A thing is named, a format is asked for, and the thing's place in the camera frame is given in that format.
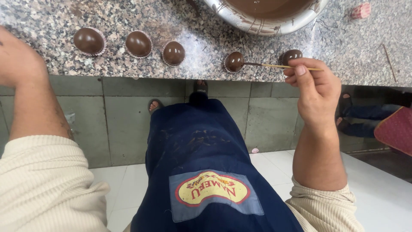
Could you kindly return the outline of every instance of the wooden stick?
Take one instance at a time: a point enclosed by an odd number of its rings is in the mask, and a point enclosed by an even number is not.
[[[244,64],[255,65],[255,66],[275,67],[275,68],[286,68],[286,69],[294,69],[295,68],[295,67],[290,67],[290,66],[274,65],[274,64],[259,64],[259,63],[248,63],[248,62],[245,62]],[[311,70],[311,71],[324,71],[323,69],[314,69],[314,68],[308,68],[308,70]]]
[[[389,58],[388,50],[386,50],[386,46],[385,46],[384,43],[382,43],[382,45],[384,46],[385,53],[386,53],[386,57],[388,58],[388,61],[389,61],[389,66],[390,66],[391,69],[392,69],[393,78],[395,79],[395,82],[398,82],[398,81],[396,80],[396,74],[395,74],[395,70],[393,69],[391,59]]]

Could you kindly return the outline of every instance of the ribbed sweater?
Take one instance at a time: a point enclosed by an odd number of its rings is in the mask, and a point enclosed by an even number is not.
[[[91,187],[93,178],[72,140],[35,135],[8,142],[0,159],[0,231],[109,231],[105,195],[110,187],[105,182]],[[292,181],[286,204],[304,231],[364,231],[348,186],[328,192]]]

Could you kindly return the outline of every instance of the granite countertop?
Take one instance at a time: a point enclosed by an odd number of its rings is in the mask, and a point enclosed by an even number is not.
[[[52,75],[126,76],[281,82],[280,69],[246,66],[232,74],[224,58],[240,51],[248,62],[276,64],[289,49],[325,63],[348,85],[412,87],[412,17],[409,0],[370,0],[371,16],[352,20],[351,9],[360,0],[330,0],[316,20],[281,37],[261,37],[242,32],[217,17],[201,1],[200,16],[184,0],[0,0],[0,24],[29,43],[46,60]],[[73,35],[94,27],[107,39],[98,57],[74,47]],[[124,42],[133,30],[152,39],[152,54],[136,59]],[[178,67],[161,58],[164,45],[176,40],[186,50]],[[384,49],[394,69],[394,81]]]

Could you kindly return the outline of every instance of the yellow oval logo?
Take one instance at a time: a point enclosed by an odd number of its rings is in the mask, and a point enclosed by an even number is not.
[[[250,195],[250,189],[241,180],[212,171],[202,172],[178,185],[176,199],[187,206],[198,206],[203,200],[221,197],[240,204]]]

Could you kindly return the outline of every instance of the fingernail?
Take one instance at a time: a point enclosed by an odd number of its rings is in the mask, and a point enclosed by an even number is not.
[[[296,67],[295,73],[299,76],[302,76],[303,74],[306,73],[306,69],[303,65],[299,65],[298,67]]]

